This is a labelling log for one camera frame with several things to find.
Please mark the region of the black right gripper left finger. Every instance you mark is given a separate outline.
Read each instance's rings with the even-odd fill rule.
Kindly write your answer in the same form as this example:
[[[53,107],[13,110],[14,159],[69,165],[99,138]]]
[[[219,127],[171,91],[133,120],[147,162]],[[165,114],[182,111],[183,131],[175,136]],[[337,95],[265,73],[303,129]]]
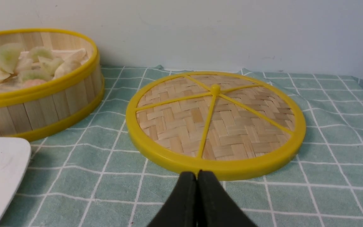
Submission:
[[[192,172],[182,172],[173,191],[149,227],[195,227],[196,177]]]

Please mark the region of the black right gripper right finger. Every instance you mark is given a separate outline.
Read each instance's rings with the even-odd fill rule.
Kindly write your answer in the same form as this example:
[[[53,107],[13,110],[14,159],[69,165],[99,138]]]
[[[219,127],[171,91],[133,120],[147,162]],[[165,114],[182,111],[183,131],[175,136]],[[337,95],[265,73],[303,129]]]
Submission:
[[[198,227],[257,226],[232,200],[213,172],[200,171],[197,183],[200,194]]]

